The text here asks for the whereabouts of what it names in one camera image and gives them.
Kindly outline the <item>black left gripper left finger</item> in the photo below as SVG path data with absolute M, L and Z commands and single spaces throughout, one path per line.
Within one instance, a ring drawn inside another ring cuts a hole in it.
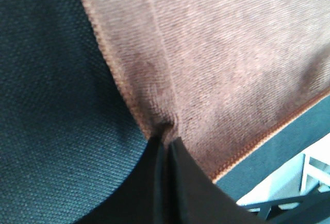
M 163 145 L 152 137 L 124 182 L 76 223 L 164 223 L 162 167 Z

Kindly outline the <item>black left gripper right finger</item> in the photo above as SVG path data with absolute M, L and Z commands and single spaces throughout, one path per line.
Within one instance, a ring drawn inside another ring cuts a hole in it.
M 171 223 L 266 223 L 221 191 L 180 138 L 168 149 Z

